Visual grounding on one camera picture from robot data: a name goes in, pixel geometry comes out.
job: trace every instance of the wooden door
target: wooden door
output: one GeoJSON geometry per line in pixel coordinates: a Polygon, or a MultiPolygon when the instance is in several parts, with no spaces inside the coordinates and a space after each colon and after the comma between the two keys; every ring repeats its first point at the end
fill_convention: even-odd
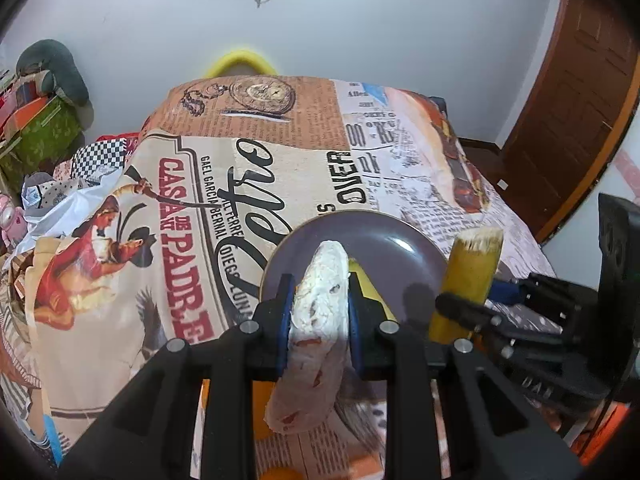
{"type": "Polygon", "coordinates": [[[563,0],[543,69],[503,151],[507,204],[536,234],[585,178],[627,99],[638,50],[599,0],[563,0]]]}

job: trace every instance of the orange object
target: orange object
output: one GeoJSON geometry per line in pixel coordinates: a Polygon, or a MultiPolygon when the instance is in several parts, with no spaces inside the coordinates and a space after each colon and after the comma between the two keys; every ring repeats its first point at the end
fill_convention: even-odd
{"type": "Polygon", "coordinates": [[[288,467],[272,467],[260,476],[260,480],[305,480],[295,469],[288,467]]]}
{"type": "MultiPolygon", "coordinates": [[[[584,450],[584,453],[580,457],[580,463],[583,466],[587,466],[591,461],[596,458],[596,455],[600,452],[600,450],[604,447],[604,445],[611,439],[614,433],[618,430],[622,421],[625,420],[626,414],[629,411],[629,408],[624,404],[616,402],[616,407],[609,415],[609,418],[606,422],[603,422],[598,431],[591,439],[591,442],[587,446],[587,449],[584,450]]],[[[571,446],[571,449],[575,453],[579,453],[584,445],[585,439],[587,439],[588,434],[581,435],[574,444],[571,446]]]]}
{"type": "Polygon", "coordinates": [[[36,100],[25,104],[23,107],[18,108],[7,120],[4,125],[4,138],[11,139],[11,137],[23,129],[29,121],[31,121],[40,111],[47,105],[49,99],[46,97],[39,97],[36,100]]]}
{"type": "MultiPolygon", "coordinates": [[[[211,381],[204,379],[202,381],[202,408],[207,409],[207,400],[209,399],[209,388],[211,381]]],[[[271,436],[273,431],[270,430],[267,423],[264,421],[264,410],[267,407],[269,397],[275,383],[267,381],[254,381],[253,384],[253,399],[252,399],[252,412],[254,417],[254,440],[262,440],[271,436]]]]}
{"type": "Polygon", "coordinates": [[[384,472],[380,460],[371,455],[351,460],[350,478],[367,478],[384,472]]]}

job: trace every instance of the white wall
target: white wall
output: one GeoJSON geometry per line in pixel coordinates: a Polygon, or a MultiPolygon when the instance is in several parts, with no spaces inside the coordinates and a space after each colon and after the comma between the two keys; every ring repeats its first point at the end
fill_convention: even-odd
{"type": "Polygon", "coordinates": [[[89,140],[139,129],[169,88],[247,47],[285,75],[441,95],[460,136],[493,141],[545,43],[549,2],[28,0],[3,44],[9,61],[41,38],[69,47],[94,104],[89,140]]]}
{"type": "MultiPolygon", "coordinates": [[[[640,166],[640,115],[633,119],[621,148],[640,166]]],[[[542,249],[559,278],[593,288],[598,288],[602,260],[598,246],[598,194],[601,192],[628,200],[635,198],[620,172],[610,165],[587,200],[542,249]]]]}
{"type": "Polygon", "coordinates": [[[516,125],[527,99],[529,99],[529,94],[536,82],[542,63],[545,60],[546,51],[549,48],[551,36],[554,33],[559,7],[560,0],[549,0],[548,7],[546,8],[545,19],[542,23],[542,29],[540,30],[540,36],[538,38],[538,43],[536,44],[536,49],[533,53],[531,63],[529,64],[529,68],[527,69],[522,81],[520,91],[516,94],[516,99],[513,102],[513,105],[511,105],[511,110],[509,111],[509,114],[507,115],[507,118],[502,124],[502,128],[495,139],[495,143],[500,147],[503,147],[504,143],[509,138],[509,135],[511,134],[513,127],[516,125]]]}

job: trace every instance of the yellow object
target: yellow object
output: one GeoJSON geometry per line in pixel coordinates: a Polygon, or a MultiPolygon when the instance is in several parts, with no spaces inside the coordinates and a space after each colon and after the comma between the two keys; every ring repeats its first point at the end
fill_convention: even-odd
{"type": "MultiPolygon", "coordinates": [[[[484,304],[494,279],[502,250],[502,229],[479,227],[462,231],[456,236],[449,255],[442,292],[452,292],[461,298],[484,304]]],[[[467,338],[469,330],[434,312],[429,325],[429,339],[449,344],[467,338]]]]}
{"type": "Polygon", "coordinates": [[[254,381],[253,415],[254,415],[254,440],[262,440],[271,436],[273,431],[264,421],[264,410],[275,383],[267,381],[254,381]]]}
{"type": "Polygon", "coordinates": [[[305,480],[305,477],[288,467],[272,467],[262,473],[260,480],[305,480]]]}
{"type": "Polygon", "coordinates": [[[379,301],[382,304],[382,308],[385,309],[386,318],[397,321],[396,316],[394,316],[394,314],[391,312],[391,309],[386,305],[385,300],[382,299],[382,296],[379,295],[378,291],[373,286],[373,283],[371,283],[371,280],[365,273],[364,269],[362,269],[360,264],[354,258],[349,258],[349,272],[355,272],[358,276],[360,288],[362,289],[362,295],[365,298],[371,298],[372,300],[379,301]]]}
{"type": "Polygon", "coordinates": [[[220,77],[231,67],[245,64],[253,68],[258,74],[276,75],[276,71],[267,60],[250,50],[233,50],[217,60],[204,77],[220,77]]]}

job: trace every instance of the plush toy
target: plush toy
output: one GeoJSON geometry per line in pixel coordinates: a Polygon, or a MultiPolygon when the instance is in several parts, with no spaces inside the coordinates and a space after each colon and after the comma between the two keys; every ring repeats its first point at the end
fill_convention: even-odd
{"type": "Polygon", "coordinates": [[[8,248],[14,248],[27,234],[24,209],[15,207],[12,200],[5,194],[0,194],[0,228],[2,240],[8,248]]]}

